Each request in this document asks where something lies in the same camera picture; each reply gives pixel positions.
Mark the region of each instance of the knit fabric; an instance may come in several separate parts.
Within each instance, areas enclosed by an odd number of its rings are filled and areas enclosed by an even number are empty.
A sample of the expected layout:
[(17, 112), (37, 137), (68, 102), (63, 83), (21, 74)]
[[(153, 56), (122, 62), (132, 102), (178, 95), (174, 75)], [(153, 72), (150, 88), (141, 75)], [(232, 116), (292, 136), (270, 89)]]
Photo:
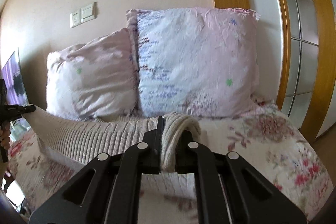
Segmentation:
[[(144, 133), (156, 129), (158, 123), (157, 117), (126, 122), (78, 122), (53, 116), (39, 107), (24, 118), (46, 147), (82, 164), (102, 152), (123, 153), (141, 142)], [(182, 132), (190, 131), (193, 139), (199, 141), (201, 130), (198, 122), (185, 114), (173, 112), (164, 115), (164, 119), (161, 170), (173, 172), (175, 148)]]

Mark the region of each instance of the glass panel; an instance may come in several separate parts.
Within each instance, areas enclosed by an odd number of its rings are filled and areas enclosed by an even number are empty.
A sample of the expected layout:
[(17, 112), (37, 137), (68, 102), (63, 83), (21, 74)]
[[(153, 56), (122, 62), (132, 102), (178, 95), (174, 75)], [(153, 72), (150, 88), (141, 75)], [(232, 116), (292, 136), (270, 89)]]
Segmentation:
[(289, 76), (287, 83), (286, 95), (294, 94), (300, 61), (300, 41), (292, 39), (291, 42), (291, 63), (289, 66)]
[(296, 0), (287, 0), (287, 5), (291, 24), (291, 36), (300, 38), (299, 15), (297, 12)]
[(283, 114), (286, 114), (288, 116), (289, 109), (291, 108), (291, 105), (292, 105), (292, 101), (293, 101), (293, 96), (285, 97), (285, 100), (283, 101), (283, 105), (281, 109), (281, 112)]
[(319, 43), (317, 20), (312, 0), (297, 0), (301, 19), (302, 39), (314, 44)]
[(294, 104), (289, 118), (295, 128), (300, 128), (302, 126), (310, 104), (311, 95), (312, 93), (309, 92), (294, 97)]
[(313, 91), (318, 60), (319, 48), (302, 42), (301, 68), (297, 93)]

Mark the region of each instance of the hand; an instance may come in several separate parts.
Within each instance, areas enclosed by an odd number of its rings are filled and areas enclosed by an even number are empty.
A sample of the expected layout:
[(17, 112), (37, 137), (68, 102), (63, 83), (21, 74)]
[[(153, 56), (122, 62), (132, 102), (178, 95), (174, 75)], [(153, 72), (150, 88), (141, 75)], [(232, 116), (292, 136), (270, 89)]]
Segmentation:
[(4, 123), (4, 128), (0, 130), (0, 139), (1, 139), (1, 146), (4, 147), (6, 150), (10, 148), (9, 142), (11, 139), (9, 135), (11, 134), (9, 122)]

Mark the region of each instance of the black clamp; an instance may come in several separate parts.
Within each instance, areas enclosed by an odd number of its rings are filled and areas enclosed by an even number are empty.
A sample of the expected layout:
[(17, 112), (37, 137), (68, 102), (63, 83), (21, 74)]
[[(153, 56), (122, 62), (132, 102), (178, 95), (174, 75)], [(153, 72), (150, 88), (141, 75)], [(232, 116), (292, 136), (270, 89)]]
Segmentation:
[[(30, 224), (136, 224), (142, 174), (160, 172), (164, 119), (123, 154), (100, 153), (31, 216)], [(304, 224), (305, 215), (236, 152), (213, 153), (184, 131), (176, 171), (194, 173), (200, 224)]]
[[(30, 106), (19, 106), (19, 105), (5, 105), (7, 96), (7, 88), (4, 79), (0, 79), (0, 126), (1, 130), (4, 128), (4, 122), (12, 122), (22, 118), (22, 114), (34, 112), (36, 107), (34, 105)], [(7, 151), (0, 146), (1, 160), (3, 163), (8, 162)]]

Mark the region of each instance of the pink pillow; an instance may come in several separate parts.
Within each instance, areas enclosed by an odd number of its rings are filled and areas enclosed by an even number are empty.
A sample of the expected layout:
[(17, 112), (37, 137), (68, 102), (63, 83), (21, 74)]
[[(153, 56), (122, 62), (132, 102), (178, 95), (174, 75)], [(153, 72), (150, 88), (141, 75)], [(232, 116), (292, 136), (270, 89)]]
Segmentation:
[(47, 111), (72, 120), (128, 115), (137, 80), (126, 28), (48, 55)]
[(143, 115), (226, 117), (251, 110), (259, 17), (243, 9), (128, 11)]

